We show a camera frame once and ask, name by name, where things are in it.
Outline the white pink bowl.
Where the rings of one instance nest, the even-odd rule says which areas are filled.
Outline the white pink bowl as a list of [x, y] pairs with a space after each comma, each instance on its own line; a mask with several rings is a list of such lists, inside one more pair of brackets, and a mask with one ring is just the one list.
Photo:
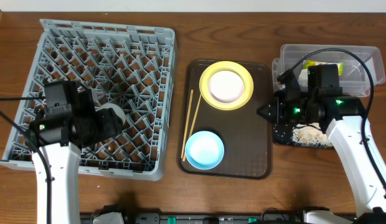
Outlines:
[[209, 93], [221, 103], [233, 103], [244, 92], [243, 80], [234, 72], [220, 71], [211, 76], [208, 84]]

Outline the green snack wrapper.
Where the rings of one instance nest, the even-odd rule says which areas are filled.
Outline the green snack wrapper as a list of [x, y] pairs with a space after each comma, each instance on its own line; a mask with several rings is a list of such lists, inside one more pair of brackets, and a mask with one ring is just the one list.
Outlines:
[[335, 64], [338, 68], [338, 74], [339, 76], [342, 76], [343, 74], [343, 63], [342, 62], [320, 62], [315, 60], [304, 60], [303, 61], [303, 69], [307, 69], [308, 67], [315, 66], [315, 65], [331, 65]]

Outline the white cup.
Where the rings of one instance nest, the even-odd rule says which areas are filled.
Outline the white cup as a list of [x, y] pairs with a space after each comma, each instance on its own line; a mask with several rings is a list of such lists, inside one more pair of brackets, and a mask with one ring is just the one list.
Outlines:
[[123, 109], [120, 106], [118, 106], [118, 105], [116, 105], [114, 103], [105, 103], [104, 105], [101, 105], [98, 109], [99, 110], [102, 110], [102, 109], [112, 109], [115, 112], [115, 114], [119, 118], [121, 118], [122, 124], [125, 124], [125, 122], [126, 122], [126, 115], [125, 115]]

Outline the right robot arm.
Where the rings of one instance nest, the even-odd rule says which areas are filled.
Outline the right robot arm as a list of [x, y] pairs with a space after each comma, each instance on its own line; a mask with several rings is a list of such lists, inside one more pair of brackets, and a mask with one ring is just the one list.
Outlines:
[[375, 145], [369, 110], [339, 85], [338, 67], [323, 64], [308, 68], [308, 95], [302, 97], [292, 70], [278, 77], [282, 94], [258, 108], [272, 124], [317, 123], [336, 150], [354, 194], [356, 223], [386, 223], [386, 165]]

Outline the light blue bowl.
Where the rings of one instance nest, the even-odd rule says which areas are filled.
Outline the light blue bowl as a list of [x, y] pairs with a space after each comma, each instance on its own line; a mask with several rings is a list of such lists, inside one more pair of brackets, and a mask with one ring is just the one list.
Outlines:
[[211, 131], [198, 131], [186, 142], [185, 155], [189, 164], [199, 170], [217, 167], [225, 154], [221, 138]]

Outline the yellow plate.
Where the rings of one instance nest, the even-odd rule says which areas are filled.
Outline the yellow plate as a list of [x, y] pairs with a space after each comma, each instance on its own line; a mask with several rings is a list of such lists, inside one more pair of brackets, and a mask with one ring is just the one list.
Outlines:
[[[212, 75], [220, 71], [231, 71], [240, 76], [244, 84], [243, 95], [233, 103], [221, 103], [211, 96], [208, 89], [209, 80]], [[236, 62], [220, 61], [209, 65], [200, 76], [199, 80], [200, 94], [203, 99], [212, 107], [219, 110], [235, 110], [245, 105], [253, 95], [253, 78], [250, 72]]]

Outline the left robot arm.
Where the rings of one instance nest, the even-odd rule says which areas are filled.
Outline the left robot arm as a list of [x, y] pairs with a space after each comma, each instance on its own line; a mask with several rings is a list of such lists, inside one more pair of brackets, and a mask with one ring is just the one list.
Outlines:
[[27, 130], [37, 178], [37, 221], [80, 223], [82, 148], [121, 134], [126, 116], [113, 103], [95, 108], [97, 94], [80, 82], [46, 84], [44, 95], [46, 106]]

